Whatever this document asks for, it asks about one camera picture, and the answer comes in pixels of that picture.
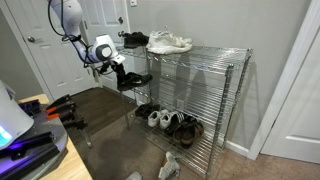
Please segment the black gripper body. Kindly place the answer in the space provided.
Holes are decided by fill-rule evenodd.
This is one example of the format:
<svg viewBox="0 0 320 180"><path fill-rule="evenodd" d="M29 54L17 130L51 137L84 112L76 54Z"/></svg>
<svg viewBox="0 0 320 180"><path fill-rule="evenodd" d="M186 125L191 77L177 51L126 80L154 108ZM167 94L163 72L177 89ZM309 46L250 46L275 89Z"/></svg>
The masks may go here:
<svg viewBox="0 0 320 180"><path fill-rule="evenodd" d="M111 65L110 63L104 63L99 70L100 74L104 74L108 68L111 68L117 76L117 83L122 84L125 80L125 70L122 64Z"/></svg>

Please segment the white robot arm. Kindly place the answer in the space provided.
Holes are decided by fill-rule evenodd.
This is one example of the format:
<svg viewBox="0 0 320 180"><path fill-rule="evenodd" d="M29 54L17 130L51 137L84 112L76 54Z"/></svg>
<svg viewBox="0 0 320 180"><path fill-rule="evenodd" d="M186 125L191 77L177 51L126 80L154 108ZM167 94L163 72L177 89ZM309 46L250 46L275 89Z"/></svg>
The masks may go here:
<svg viewBox="0 0 320 180"><path fill-rule="evenodd" d="M93 45L87 45L82 38L80 22L82 21L82 8L78 0L47 0L48 11L53 10L60 19L64 31L62 36L69 40L75 48L78 57L85 64L107 62L116 73L117 83L125 82L123 62L125 57L118 53L112 38L99 35Z"/></svg>

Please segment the round grey robot base plate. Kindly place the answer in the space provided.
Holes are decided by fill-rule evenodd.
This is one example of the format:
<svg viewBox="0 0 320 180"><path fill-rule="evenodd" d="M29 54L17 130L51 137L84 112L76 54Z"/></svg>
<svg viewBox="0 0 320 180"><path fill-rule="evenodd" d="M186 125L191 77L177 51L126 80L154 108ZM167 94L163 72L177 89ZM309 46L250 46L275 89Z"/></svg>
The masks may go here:
<svg viewBox="0 0 320 180"><path fill-rule="evenodd" d="M0 180L38 180L51 171L65 153L68 135L59 118L42 111L34 125L1 151Z"/></svg>

